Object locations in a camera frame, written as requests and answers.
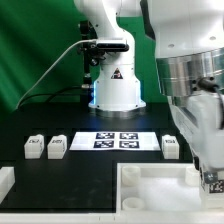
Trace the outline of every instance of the warning label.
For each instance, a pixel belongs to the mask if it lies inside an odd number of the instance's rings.
[[[112,75],[111,79],[123,79],[120,70],[117,68]]]

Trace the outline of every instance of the white sheet of paper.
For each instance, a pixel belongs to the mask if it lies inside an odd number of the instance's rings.
[[[160,150],[155,132],[76,132],[70,150]]]

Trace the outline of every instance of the black cable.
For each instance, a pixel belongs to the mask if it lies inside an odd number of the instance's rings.
[[[64,89],[61,89],[61,90],[57,91],[56,93],[51,94],[51,96],[45,101],[45,103],[49,103],[58,94],[64,93],[66,91],[73,90],[73,89],[82,89],[82,87],[81,86],[70,86],[70,87],[66,87]]]
[[[219,128],[221,130],[223,130],[224,129],[224,103],[223,103],[223,99],[222,99],[222,93],[217,87],[215,87],[214,90],[219,97],[219,105],[220,105],[221,114],[222,114],[222,121],[221,121],[221,124],[220,124]]]
[[[33,98],[33,97],[38,97],[38,96],[52,96],[52,95],[55,96],[55,93],[41,93],[41,94],[34,94],[34,95],[31,95],[31,96],[28,96],[28,97],[24,98],[24,99],[18,104],[18,108],[17,108],[17,109],[19,109],[25,101],[27,101],[27,100],[29,100],[29,99],[31,99],[31,98]],[[56,96],[77,96],[77,95],[80,95],[80,94],[64,93],[64,94],[57,94]]]
[[[220,105],[220,110],[221,110],[221,123],[219,129],[223,130],[224,129],[224,102],[222,100],[222,93],[219,90],[219,86],[206,78],[202,78],[198,81],[198,86],[205,91],[211,92],[211,93],[217,93],[219,97],[219,105]]]
[[[90,43],[90,42],[95,42],[96,39],[94,40],[82,40],[78,41],[75,44],[72,44],[52,65],[51,67],[39,78],[39,80],[21,97],[19,102],[17,103],[16,109],[18,109],[20,102],[49,74],[50,71],[62,60],[62,58],[65,57],[65,55],[71,51],[75,46],[83,43]]]
[[[89,34],[89,21],[81,21],[79,23],[80,27],[80,32],[82,35],[82,40],[88,40],[88,34]],[[83,48],[87,49],[88,48],[88,43],[83,43]],[[85,74],[90,74],[90,68],[89,68],[89,56],[88,56],[88,51],[84,50],[83,52],[83,61],[84,61],[84,73]]]

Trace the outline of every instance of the white box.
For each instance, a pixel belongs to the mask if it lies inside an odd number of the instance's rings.
[[[24,148],[26,159],[39,159],[44,150],[44,136],[30,136]]]
[[[14,167],[2,167],[0,170],[0,204],[15,183]]]
[[[67,150],[67,137],[54,136],[47,146],[48,159],[62,159]]]
[[[162,151],[165,159],[179,159],[180,147],[175,136],[162,137]]]

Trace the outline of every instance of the metal cylinder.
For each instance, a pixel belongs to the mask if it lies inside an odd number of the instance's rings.
[[[224,48],[211,52],[176,58],[157,58],[160,92],[166,96],[190,96],[195,91],[197,79],[214,79],[224,88]]]

